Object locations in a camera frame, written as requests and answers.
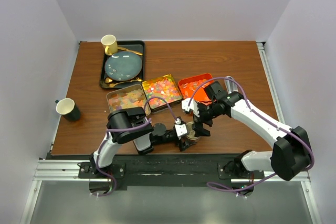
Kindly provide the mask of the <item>black serving tray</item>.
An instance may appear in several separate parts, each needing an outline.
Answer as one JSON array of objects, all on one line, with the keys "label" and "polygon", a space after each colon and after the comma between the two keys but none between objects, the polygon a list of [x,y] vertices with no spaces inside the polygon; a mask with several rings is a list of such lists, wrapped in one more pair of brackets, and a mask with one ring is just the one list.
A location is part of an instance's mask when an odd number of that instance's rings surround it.
[{"label": "black serving tray", "polygon": [[[125,48],[128,48],[128,49],[139,51],[139,52],[143,53],[143,55],[140,56],[141,59],[142,59],[142,63],[143,63],[142,70],[136,77],[134,77],[134,78],[143,79],[143,77],[144,77],[144,60],[145,60],[145,43],[144,43],[144,41],[142,41],[142,40],[125,40],[125,41],[117,40],[117,44],[120,47],[125,47]],[[108,77],[105,73],[105,70],[104,70],[104,64],[109,57],[110,56],[108,56],[108,55],[104,56],[99,85],[100,85],[100,83],[104,83],[105,78]],[[130,85],[132,85],[133,83],[139,84],[141,82],[131,82]]]}]

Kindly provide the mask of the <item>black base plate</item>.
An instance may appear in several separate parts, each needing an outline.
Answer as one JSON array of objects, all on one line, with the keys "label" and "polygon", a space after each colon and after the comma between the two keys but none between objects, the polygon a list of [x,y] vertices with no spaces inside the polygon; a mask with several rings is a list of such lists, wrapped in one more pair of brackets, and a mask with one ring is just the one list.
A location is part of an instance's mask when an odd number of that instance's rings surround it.
[{"label": "black base plate", "polygon": [[131,186],[203,187],[207,182],[230,186],[237,176],[224,167],[235,154],[116,155],[105,173],[118,190]]}]

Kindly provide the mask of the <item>orange box of lollipops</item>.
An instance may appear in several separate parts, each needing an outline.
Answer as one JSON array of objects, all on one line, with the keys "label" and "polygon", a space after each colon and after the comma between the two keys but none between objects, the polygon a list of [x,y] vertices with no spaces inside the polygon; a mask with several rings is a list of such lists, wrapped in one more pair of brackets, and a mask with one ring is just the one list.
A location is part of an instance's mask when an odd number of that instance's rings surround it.
[{"label": "orange box of lollipops", "polygon": [[[189,78],[182,79],[178,82],[178,87],[183,96],[183,99],[190,98],[196,89],[204,83],[206,80],[212,79],[210,73],[199,74],[197,76],[192,76]],[[195,94],[194,100],[202,104],[208,105],[211,103],[211,99],[206,95],[204,88],[209,85],[209,83],[203,85]]]}]

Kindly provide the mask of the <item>metal candy scoop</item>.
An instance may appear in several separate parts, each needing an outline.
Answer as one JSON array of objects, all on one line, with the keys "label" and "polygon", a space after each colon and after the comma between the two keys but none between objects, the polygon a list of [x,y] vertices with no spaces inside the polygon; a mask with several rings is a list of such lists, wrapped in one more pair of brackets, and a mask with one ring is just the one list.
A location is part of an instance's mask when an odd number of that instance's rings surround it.
[{"label": "metal candy scoop", "polygon": [[231,76],[226,76],[225,78],[226,79],[224,80],[224,83],[225,83],[227,93],[230,94],[232,92],[237,91],[237,85],[234,82],[234,78]]}]

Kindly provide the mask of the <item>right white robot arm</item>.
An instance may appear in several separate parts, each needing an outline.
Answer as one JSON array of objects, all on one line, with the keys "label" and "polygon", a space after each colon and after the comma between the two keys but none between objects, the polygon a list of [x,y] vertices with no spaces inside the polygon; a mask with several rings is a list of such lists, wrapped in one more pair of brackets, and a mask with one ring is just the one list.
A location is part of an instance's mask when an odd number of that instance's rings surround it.
[{"label": "right white robot arm", "polygon": [[209,136],[204,125],[212,126],[213,119],[226,115],[249,127],[271,148],[271,151],[247,150],[224,165],[224,171],[246,178],[260,170],[274,172],[281,179],[290,181],[298,173],[314,165],[314,157],[305,129],[285,125],[254,105],[244,91],[224,90],[217,81],[209,81],[204,88],[210,99],[208,105],[191,98],[185,110],[193,111],[193,130],[197,136]]}]

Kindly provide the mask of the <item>gold spoon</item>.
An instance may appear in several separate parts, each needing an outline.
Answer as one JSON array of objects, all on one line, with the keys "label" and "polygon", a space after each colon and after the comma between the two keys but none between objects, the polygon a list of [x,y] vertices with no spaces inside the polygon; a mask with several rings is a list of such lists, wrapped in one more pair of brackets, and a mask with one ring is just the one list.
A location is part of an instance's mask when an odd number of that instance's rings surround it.
[{"label": "gold spoon", "polygon": [[133,79],[130,79],[130,80],[112,80],[111,78],[107,77],[107,78],[105,78],[104,82],[105,82],[105,84],[115,86],[117,84],[128,83],[128,82],[142,82],[142,79],[141,78],[133,78]]}]

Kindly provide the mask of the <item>silver tin of popsicle candies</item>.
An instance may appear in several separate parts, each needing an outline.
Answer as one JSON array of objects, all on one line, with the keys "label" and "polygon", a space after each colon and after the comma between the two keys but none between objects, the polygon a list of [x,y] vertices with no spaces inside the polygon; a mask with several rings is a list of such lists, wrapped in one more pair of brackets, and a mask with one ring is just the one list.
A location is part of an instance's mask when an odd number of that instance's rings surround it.
[{"label": "silver tin of popsicle candies", "polygon": [[134,84],[107,94],[107,103],[110,112],[136,108],[138,106],[144,107],[146,101],[145,93],[140,84]]}]

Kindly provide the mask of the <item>yellow mug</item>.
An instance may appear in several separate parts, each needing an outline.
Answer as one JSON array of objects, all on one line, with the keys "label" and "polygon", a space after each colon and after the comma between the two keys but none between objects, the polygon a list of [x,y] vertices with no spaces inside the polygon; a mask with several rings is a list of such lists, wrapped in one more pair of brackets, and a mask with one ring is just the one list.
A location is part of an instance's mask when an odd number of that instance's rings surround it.
[{"label": "yellow mug", "polygon": [[114,35],[105,35],[101,38],[101,43],[104,47],[104,53],[108,56],[112,56],[118,52],[117,39]]}]

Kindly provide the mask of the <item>dark green paper cup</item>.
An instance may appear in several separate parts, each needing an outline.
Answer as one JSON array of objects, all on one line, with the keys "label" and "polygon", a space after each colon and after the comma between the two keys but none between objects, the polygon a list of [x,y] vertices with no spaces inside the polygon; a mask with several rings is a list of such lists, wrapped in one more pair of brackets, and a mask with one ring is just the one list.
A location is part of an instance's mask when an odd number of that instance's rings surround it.
[{"label": "dark green paper cup", "polygon": [[75,101],[71,98],[56,100],[56,112],[69,122],[80,119],[81,113]]}]

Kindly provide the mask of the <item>blue-grey plate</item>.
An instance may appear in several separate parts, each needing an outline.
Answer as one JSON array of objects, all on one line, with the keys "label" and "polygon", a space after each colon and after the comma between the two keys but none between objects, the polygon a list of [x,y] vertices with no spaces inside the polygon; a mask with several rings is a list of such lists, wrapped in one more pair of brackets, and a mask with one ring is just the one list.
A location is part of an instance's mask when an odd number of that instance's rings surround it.
[{"label": "blue-grey plate", "polygon": [[130,80],[141,72],[142,66],[142,59],[139,55],[121,51],[106,60],[104,70],[112,80]]}]

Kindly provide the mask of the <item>gold fork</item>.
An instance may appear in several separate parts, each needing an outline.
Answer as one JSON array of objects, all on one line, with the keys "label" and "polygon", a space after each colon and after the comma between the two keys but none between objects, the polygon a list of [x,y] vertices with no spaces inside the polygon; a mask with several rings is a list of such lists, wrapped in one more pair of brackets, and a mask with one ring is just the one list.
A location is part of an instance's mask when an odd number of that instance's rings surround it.
[{"label": "gold fork", "polygon": [[128,87],[131,83],[124,82],[124,83],[100,83],[100,87],[103,89],[119,89]]}]

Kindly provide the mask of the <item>gold tin of gummy candies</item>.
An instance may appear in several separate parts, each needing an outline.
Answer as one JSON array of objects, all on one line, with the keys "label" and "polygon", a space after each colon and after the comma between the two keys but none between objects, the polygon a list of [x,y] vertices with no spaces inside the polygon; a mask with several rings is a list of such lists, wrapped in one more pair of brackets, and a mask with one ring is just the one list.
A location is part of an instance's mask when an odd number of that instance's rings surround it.
[{"label": "gold tin of gummy candies", "polygon": [[163,98],[170,106],[183,100],[181,92],[171,74],[142,82],[142,88],[147,99]]}]

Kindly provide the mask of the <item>clear plastic jar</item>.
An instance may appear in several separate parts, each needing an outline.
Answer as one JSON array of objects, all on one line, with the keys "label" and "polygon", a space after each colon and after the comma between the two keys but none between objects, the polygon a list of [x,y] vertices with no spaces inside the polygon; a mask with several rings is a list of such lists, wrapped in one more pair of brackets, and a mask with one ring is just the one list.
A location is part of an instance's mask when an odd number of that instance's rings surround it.
[{"label": "clear plastic jar", "polygon": [[186,136],[187,139],[192,140],[192,141],[198,141],[200,139],[200,136],[195,136],[195,133],[189,133]]}]

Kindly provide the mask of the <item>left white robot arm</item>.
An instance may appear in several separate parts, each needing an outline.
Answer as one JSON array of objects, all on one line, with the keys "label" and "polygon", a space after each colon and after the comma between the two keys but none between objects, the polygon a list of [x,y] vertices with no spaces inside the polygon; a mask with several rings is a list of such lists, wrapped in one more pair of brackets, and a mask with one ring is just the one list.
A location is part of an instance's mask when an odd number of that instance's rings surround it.
[{"label": "left white robot arm", "polygon": [[153,151],[155,145],[174,142],[181,150],[188,144],[182,142],[190,130],[187,124],[177,118],[172,129],[164,124],[151,124],[142,107],[116,110],[108,115],[105,136],[96,151],[90,156],[90,171],[97,178],[108,174],[115,154],[121,145],[133,142],[139,154]]}]

